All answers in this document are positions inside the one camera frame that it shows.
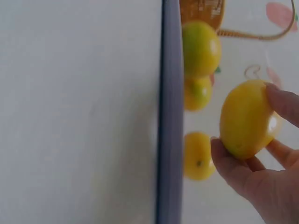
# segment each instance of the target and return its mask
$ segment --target yellow plastic fruit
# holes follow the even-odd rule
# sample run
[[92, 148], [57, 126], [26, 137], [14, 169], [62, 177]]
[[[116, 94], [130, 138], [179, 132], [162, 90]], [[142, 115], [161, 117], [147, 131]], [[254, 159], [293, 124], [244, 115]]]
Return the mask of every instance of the yellow plastic fruit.
[[183, 26], [183, 52], [186, 78], [212, 74], [221, 59], [221, 43], [207, 23], [195, 21]]
[[200, 79], [185, 79], [185, 109], [197, 111], [205, 108], [212, 98], [212, 83], [209, 76]]
[[215, 171], [210, 137], [204, 133], [185, 136], [184, 176], [195, 181], [208, 179]]
[[280, 130], [281, 117], [271, 108], [262, 80], [246, 81], [227, 96], [221, 111], [220, 136], [237, 159], [253, 157]]

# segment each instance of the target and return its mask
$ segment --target green-yellow fruit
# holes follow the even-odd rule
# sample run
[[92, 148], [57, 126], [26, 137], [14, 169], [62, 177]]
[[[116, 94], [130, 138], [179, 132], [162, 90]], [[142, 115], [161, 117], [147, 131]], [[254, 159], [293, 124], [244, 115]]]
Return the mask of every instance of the green-yellow fruit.
[[183, 26], [183, 51], [186, 78], [209, 76], [220, 63], [219, 37], [205, 22], [189, 22]]
[[198, 111], [205, 108], [212, 98], [212, 83], [209, 76], [199, 79], [185, 79], [185, 110]]

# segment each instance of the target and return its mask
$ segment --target green leaf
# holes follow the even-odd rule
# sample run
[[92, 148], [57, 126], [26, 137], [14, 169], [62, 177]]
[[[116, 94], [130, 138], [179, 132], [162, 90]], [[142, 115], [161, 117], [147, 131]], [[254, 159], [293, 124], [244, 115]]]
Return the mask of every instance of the green leaf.
[[218, 68], [216, 68], [216, 71], [215, 71], [215, 73], [220, 73], [221, 72], [221, 69], [218, 67]]

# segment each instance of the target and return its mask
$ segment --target pink leaf decal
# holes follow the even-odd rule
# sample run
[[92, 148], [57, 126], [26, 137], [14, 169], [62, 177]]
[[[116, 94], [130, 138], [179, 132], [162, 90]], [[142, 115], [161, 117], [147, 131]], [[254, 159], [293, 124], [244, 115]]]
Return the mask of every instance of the pink leaf decal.
[[267, 74], [269, 79], [277, 85], [278, 88], [282, 89], [281, 79], [279, 78], [278, 74], [271, 68], [267, 68]]
[[210, 79], [211, 79], [212, 86], [214, 86], [214, 83], [215, 83], [215, 77], [214, 77], [214, 74], [211, 74], [211, 75], [210, 75]]
[[[287, 6], [277, 2], [270, 2], [267, 4], [266, 10], [269, 20], [277, 26], [286, 29], [290, 25], [292, 21], [292, 10]], [[294, 22], [291, 31], [296, 32], [297, 30], [297, 23]]]

